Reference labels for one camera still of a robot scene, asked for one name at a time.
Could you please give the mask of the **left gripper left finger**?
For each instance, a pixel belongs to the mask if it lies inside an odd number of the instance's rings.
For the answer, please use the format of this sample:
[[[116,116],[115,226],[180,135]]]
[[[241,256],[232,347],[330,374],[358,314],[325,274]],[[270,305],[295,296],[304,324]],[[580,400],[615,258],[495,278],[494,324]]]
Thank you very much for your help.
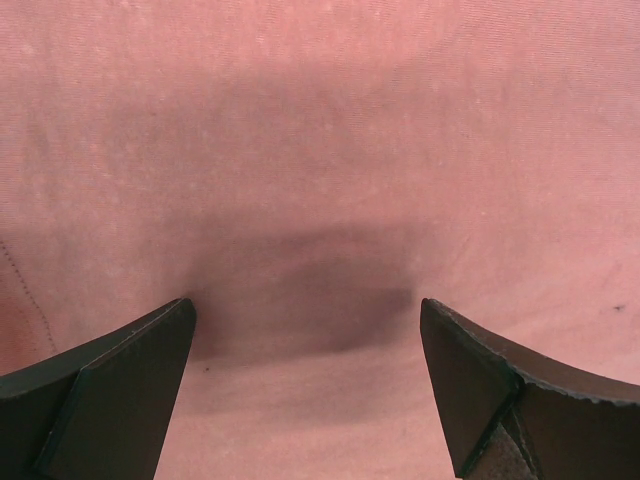
[[[176,299],[2,376],[2,478],[153,478],[195,326]]]

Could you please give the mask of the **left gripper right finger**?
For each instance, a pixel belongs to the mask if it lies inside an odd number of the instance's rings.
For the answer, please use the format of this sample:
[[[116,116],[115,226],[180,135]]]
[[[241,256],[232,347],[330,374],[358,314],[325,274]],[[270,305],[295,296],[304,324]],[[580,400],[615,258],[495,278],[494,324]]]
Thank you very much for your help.
[[[636,479],[639,388],[499,336],[435,299],[420,333],[459,479]]]

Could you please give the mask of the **pink t shirt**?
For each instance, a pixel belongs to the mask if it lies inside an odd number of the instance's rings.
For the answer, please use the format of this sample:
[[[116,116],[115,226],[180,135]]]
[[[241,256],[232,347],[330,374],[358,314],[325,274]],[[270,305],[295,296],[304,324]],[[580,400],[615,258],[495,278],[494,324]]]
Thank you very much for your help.
[[[635,1],[5,1],[1,369],[177,298],[161,479],[448,479],[435,298],[639,379]]]

